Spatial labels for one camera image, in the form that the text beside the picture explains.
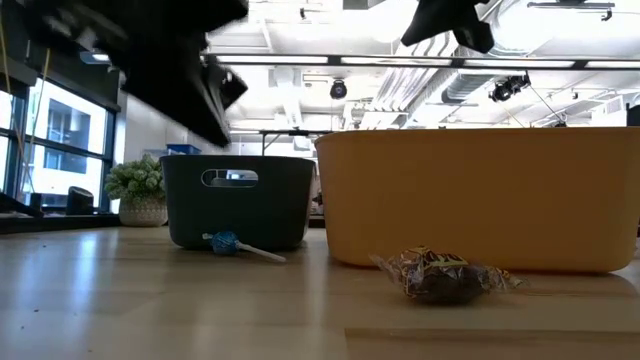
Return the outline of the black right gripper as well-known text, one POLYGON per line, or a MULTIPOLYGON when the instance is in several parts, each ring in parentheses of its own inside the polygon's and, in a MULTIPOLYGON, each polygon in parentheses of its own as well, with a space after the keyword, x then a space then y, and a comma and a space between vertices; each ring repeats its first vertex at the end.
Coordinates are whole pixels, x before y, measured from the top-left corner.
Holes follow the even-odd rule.
POLYGON ((489 0, 419 0, 413 18, 400 41, 418 44, 451 31, 460 46, 487 54, 495 45, 491 26, 478 18, 475 6, 489 0))

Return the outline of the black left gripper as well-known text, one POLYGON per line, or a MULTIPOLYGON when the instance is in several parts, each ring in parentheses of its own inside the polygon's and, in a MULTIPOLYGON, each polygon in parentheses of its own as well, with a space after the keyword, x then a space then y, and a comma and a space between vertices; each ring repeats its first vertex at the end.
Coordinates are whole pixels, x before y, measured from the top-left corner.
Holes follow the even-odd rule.
POLYGON ((226 110, 248 86, 205 51, 203 33, 137 41, 122 69, 125 92, 218 147, 230 144, 226 110))

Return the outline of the dark grey-blue plastic bin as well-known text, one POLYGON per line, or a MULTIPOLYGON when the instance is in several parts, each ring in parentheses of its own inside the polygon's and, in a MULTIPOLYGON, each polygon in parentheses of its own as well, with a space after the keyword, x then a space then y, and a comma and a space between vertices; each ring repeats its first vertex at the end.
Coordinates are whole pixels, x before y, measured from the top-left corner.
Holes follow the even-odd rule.
POLYGON ((308 228, 316 164, 280 156, 168 155, 163 170, 171 240, 190 250, 230 231, 267 251, 295 249, 308 228))

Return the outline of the yellow plastic bin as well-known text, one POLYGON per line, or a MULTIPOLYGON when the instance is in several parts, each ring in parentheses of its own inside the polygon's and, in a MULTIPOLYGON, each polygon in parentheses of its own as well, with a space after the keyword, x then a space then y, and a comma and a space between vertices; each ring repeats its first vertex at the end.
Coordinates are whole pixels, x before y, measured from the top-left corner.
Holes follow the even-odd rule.
POLYGON ((640 128, 373 130, 316 142, 331 256, 426 246, 508 270, 626 267, 640 224, 640 128))

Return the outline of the chocolate candy in clear wrapper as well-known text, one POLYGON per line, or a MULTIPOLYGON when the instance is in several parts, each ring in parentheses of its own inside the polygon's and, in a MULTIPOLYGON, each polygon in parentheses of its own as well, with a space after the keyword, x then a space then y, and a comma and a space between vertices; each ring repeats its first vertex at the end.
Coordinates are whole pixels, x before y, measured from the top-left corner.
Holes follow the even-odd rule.
POLYGON ((524 284, 506 270, 425 246, 388 258, 371 255, 370 259, 407 297, 428 305, 465 305, 482 295, 508 292, 524 284))

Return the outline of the black spotlight cluster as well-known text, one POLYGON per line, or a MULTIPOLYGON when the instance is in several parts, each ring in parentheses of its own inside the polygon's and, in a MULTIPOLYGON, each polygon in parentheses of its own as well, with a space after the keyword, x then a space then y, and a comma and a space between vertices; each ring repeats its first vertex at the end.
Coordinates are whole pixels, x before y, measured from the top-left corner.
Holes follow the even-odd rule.
POLYGON ((503 81, 499 81, 495 84, 492 91, 489 92, 488 97, 493 102, 506 102, 512 96, 520 93, 523 89, 531 85, 530 77, 525 75, 508 76, 503 81))

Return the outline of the overhead light strip bar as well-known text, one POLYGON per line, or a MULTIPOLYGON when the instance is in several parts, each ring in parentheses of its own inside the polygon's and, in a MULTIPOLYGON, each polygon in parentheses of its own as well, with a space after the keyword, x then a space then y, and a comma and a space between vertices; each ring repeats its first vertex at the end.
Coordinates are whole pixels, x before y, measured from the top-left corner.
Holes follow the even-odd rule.
POLYGON ((238 66, 292 65, 474 70, 640 71, 640 59, 223 54, 218 55, 217 60, 221 64, 238 66))

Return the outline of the black ceiling track fixture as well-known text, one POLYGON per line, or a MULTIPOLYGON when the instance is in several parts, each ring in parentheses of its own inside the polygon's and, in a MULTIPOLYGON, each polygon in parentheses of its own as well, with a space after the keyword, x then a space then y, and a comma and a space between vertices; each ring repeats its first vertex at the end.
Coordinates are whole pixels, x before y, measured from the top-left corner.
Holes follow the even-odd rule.
POLYGON ((608 21, 613 16, 614 2, 593 2, 592 0, 550 0, 529 1, 527 8, 539 10, 567 10, 577 13, 603 12, 601 20, 608 21))

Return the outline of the green potted artificial plant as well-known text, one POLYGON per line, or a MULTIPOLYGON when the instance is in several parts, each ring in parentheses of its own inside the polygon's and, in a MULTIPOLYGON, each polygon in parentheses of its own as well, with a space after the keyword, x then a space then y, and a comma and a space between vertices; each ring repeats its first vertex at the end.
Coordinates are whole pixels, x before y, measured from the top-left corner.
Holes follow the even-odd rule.
POLYGON ((105 191, 120 201, 118 216, 124 226, 160 227, 168 221, 162 166, 149 154, 113 167, 105 191))

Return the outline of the background folding table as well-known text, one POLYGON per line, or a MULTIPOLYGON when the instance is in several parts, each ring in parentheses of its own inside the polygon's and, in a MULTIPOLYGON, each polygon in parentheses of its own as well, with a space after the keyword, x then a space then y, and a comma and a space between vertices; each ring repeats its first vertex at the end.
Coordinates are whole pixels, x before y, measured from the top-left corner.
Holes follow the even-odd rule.
POLYGON ((334 131, 331 130, 300 130, 300 129, 291 129, 291 130, 259 130, 258 133, 261 135, 261 155, 265 156, 266 150, 281 136, 286 135, 290 137, 295 136, 323 136, 327 134, 331 134, 334 131), (275 137, 269 142, 266 142, 266 138, 268 135, 274 135, 275 137))

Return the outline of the black chair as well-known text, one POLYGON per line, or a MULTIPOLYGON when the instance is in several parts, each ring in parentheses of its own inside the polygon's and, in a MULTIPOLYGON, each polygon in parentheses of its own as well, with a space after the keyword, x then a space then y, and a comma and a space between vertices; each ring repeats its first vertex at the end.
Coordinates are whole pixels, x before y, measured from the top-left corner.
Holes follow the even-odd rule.
POLYGON ((92 215, 94 213, 94 195, 84 188, 70 186, 65 212, 70 216, 92 215))

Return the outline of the blue lollipop with white stick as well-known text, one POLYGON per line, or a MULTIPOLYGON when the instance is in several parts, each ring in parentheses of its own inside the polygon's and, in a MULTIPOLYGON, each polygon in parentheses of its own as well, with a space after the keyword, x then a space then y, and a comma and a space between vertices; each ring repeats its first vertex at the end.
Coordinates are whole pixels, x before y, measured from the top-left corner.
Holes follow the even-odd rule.
POLYGON ((233 256, 241 251, 246 251, 276 262, 284 263, 287 261, 283 256, 242 243, 234 232, 203 233, 201 237, 209 243, 213 251, 218 255, 233 256))

